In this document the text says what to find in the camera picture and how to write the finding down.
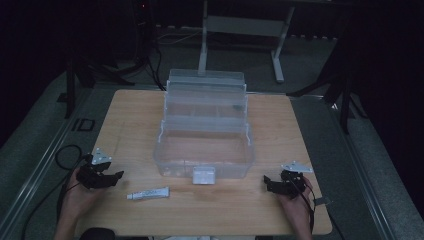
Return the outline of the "black metal stand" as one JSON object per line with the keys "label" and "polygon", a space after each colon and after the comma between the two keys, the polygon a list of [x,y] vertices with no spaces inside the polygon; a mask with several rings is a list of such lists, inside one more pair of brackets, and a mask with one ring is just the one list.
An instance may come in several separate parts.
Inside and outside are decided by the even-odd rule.
{"label": "black metal stand", "polygon": [[300,90],[287,93],[290,97],[301,97],[324,85],[329,85],[324,102],[334,104],[342,97],[340,126],[345,134],[348,130],[349,105],[356,75],[367,55],[365,40],[361,39],[363,24],[351,18],[322,68],[317,80]]}
{"label": "black metal stand", "polygon": [[133,86],[132,82],[123,79],[119,73],[113,72],[103,65],[85,56],[69,56],[66,61],[66,92],[61,93],[58,101],[66,104],[65,118],[69,119],[76,108],[76,82],[78,78],[83,87],[91,88],[95,80],[91,75],[91,69],[100,72],[112,82],[121,85]]}

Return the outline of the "white tube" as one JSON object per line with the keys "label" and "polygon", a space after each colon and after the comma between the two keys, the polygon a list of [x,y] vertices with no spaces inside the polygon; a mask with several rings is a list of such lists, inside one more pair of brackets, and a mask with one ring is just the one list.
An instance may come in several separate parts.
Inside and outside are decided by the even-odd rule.
{"label": "white tube", "polygon": [[149,189],[139,192],[130,193],[126,196],[127,200],[147,200],[147,199],[160,199],[170,196],[170,188],[162,187]]}

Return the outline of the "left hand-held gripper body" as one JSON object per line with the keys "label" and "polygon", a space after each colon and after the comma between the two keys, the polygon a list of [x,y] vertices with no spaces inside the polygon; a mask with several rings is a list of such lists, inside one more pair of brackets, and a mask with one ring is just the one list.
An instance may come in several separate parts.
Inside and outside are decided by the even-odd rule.
{"label": "left hand-held gripper body", "polygon": [[76,179],[87,189],[100,189],[99,184],[108,180],[103,174],[111,165],[112,158],[101,148],[88,155],[87,163],[80,167]]}

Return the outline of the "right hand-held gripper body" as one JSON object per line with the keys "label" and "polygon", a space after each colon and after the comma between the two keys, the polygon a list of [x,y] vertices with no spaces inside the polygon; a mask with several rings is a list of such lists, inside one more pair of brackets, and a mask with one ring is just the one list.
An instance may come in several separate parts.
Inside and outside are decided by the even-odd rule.
{"label": "right hand-held gripper body", "polygon": [[291,199],[303,193],[306,188],[304,173],[313,173],[313,169],[297,161],[282,164],[281,168],[281,186],[278,193]]}

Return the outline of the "clear plastic storage box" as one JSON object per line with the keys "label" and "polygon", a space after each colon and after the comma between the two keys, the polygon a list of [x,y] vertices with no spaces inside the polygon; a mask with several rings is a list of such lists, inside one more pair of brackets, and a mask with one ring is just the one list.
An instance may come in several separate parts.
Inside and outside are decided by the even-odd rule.
{"label": "clear plastic storage box", "polygon": [[244,74],[172,69],[153,159],[194,184],[241,179],[255,162]]}

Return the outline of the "white metal desk frame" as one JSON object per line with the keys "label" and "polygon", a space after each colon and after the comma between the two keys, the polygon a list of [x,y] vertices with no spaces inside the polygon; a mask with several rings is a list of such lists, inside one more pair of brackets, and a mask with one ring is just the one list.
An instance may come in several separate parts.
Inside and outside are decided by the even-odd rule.
{"label": "white metal desk frame", "polygon": [[271,51],[271,60],[275,79],[278,83],[282,83],[285,78],[280,63],[280,55],[294,12],[295,8],[289,7],[286,18],[283,21],[216,16],[208,13],[208,0],[203,0],[202,44],[198,72],[201,74],[206,72],[208,57],[207,36],[209,32],[277,37],[279,42],[277,47]]}

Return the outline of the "dark round object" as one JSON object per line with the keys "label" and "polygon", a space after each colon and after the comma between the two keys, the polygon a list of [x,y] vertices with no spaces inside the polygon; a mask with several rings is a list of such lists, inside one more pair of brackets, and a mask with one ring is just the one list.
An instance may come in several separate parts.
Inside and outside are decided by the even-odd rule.
{"label": "dark round object", "polygon": [[89,228],[79,240],[115,240],[115,233],[107,228]]}

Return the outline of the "person's right hand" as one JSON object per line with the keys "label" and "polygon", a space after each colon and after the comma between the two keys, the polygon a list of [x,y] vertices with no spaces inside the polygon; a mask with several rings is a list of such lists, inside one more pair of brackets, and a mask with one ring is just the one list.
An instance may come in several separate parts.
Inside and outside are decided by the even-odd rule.
{"label": "person's right hand", "polygon": [[306,177],[304,177],[304,181],[306,183],[306,188],[303,193],[297,197],[290,198],[279,194],[277,194],[276,197],[292,228],[300,232],[311,232],[309,195],[312,185]]}

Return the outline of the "person's left hand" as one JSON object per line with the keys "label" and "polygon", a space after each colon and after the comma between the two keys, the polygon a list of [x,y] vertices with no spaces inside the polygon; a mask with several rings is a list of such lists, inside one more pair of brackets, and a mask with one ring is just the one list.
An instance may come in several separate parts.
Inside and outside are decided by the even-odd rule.
{"label": "person's left hand", "polygon": [[102,189],[84,187],[76,178],[79,171],[79,168],[73,171],[62,200],[60,220],[68,223],[77,222],[104,193]]}

